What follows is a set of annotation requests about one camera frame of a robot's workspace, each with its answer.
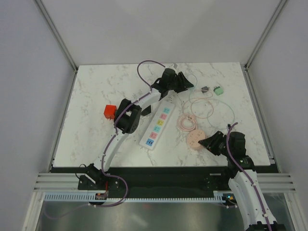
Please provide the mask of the small grey charger plug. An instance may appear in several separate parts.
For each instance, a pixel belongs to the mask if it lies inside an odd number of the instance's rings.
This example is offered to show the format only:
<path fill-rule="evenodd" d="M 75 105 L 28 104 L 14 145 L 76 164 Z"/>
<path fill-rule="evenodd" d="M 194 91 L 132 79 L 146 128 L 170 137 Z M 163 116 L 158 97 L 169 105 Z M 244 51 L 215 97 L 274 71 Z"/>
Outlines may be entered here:
<path fill-rule="evenodd" d="M 201 92 L 202 94 L 208 93 L 209 92 L 209 87 L 208 86 L 204 86 L 201 88 Z"/>

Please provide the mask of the light green cube plug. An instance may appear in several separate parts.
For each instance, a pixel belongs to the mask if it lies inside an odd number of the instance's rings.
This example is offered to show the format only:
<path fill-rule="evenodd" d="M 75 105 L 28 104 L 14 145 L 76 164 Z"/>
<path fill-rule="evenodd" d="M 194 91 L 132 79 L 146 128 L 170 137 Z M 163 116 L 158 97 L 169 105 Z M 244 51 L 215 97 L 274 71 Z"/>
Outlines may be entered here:
<path fill-rule="evenodd" d="M 220 95 L 222 95 L 222 94 L 224 93 L 224 90 L 223 90 L 222 87 L 216 86 L 216 87 L 214 87 L 213 92 L 214 92 L 217 96 L 220 96 Z"/>

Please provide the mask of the white power strip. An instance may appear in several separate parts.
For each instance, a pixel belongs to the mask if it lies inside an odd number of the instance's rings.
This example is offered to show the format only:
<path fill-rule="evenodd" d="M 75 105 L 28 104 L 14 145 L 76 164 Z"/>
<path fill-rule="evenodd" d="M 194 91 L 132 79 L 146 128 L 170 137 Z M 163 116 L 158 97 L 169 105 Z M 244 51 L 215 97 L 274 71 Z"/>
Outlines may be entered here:
<path fill-rule="evenodd" d="M 139 145 L 152 151 L 157 145 L 164 128 L 166 127 L 175 105 L 168 101 L 162 101 L 153 116 L 148 128 L 146 129 Z"/>

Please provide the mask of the red cube plug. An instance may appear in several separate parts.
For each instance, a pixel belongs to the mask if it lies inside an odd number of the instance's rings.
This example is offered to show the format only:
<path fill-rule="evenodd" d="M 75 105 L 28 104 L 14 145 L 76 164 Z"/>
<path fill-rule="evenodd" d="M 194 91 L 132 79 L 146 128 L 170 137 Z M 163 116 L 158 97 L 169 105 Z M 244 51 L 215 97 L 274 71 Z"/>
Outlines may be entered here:
<path fill-rule="evenodd" d="M 103 114 L 106 119 L 114 120 L 116 112 L 117 112 L 116 105 L 107 104 L 105 106 Z"/>

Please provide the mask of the black cube adapter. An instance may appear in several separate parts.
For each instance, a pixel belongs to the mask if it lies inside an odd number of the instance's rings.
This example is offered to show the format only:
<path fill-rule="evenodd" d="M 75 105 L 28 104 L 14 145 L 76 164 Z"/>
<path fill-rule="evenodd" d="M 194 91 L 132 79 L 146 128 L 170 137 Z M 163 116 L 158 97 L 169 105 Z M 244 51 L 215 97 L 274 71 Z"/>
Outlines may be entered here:
<path fill-rule="evenodd" d="M 142 115 L 142 116 L 147 116 L 147 115 L 149 115 L 151 112 L 152 112 L 152 108 L 151 108 L 151 106 L 149 105 L 149 106 L 146 107 L 144 110 L 142 110 L 141 115 Z"/>

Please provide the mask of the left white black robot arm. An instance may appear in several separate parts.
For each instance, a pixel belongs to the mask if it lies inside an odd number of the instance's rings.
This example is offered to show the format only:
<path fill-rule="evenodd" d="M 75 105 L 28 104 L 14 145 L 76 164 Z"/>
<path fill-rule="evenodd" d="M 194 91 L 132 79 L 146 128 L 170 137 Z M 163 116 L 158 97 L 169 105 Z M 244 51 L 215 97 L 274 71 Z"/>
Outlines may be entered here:
<path fill-rule="evenodd" d="M 185 77 L 182 72 L 176 72 L 172 68 L 165 68 L 162 76 L 152 85 L 150 91 L 132 102 L 123 99 L 116 110 L 114 118 L 115 131 L 103 148 L 103 153 L 86 168 L 85 176 L 89 179 L 89 184 L 95 189 L 104 187 L 106 171 L 124 140 L 135 132 L 139 125 L 140 117 L 151 112 L 151 105 L 166 97 L 169 91 L 181 93 L 193 88 L 194 85 Z"/>

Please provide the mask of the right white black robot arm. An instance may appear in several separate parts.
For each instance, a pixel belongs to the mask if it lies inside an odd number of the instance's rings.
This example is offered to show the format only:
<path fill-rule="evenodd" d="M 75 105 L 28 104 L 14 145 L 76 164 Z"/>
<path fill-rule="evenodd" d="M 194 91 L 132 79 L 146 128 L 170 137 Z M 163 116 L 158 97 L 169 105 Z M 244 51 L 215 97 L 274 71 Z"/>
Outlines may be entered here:
<path fill-rule="evenodd" d="M 218 131 L 198 143 L 212 154 L 227 158 L 228 168 L 220 177 L 220 183 L 235 196 L 244 229 L 285 231 L 285 225 L 277 222 L 261 192 L 254 162 L 246 155 L 245 135 L 231 130 L 225 135 Z"/>

